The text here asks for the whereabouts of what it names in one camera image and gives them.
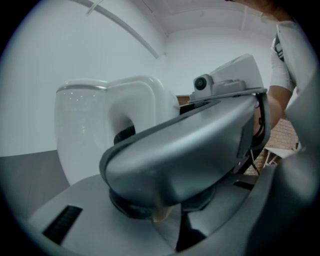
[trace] white sleeve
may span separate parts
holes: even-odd
[[[276,39],[273,40],[271,47],[272,76],[270,86],[280,86],[293,92],[295,84],[290,77],[286,63],[279,58],[275,51],[275,41]]]
[[[296,84],[297,93],[299,93],[320,71],[317,55],[297,23],[293,21],[279,22],[277,34],[283,49],[284,61]]]

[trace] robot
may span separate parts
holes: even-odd
[[[255,177],[242,175],[242,166],[264,147],[271,128],[254,58],[245,54],[197,77],[178,117],[117,141],[103,154],[99,175],[34,213],[30,236],[54,255],[261,252],[318,194],[320,141],[308,136],[317,126],[301,124],[320,124],[320,117],[300,107],[319,95],[317,81],[287,111],[302,150]],[[253,136],[257,107],[262,135]],[[155,213],[163,210],[165,220],[156,222]],[[177,212],[178,231],[163,232],[161,223],[171,227],[166,221]]]

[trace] gray plastic cover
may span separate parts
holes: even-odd
[[[214,83],[211,86],[211,95],[222,95],[235,92],[241,92],[246,89],[246,83],[244,81],[222,81]]]
[[[238,154],[243,128],[253,122],[256,102],[254,95],[222,98],[136,134],[103,154],[100,173],[134,205],[183,202],[212,186],[243,158]],[[250,127],[253,134],[253,123]]]

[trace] white panel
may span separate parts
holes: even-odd
[[[87,10],[71,1],[42,1],[11,38],[0,65],[0,156],[56,149],[55,97],[64,81],[158,76],[157,60],[145,47]]]

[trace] gray floor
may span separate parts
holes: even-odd
[[[0,183],[13,213],[23,219],[69,187],[56,150],[0,157]]]

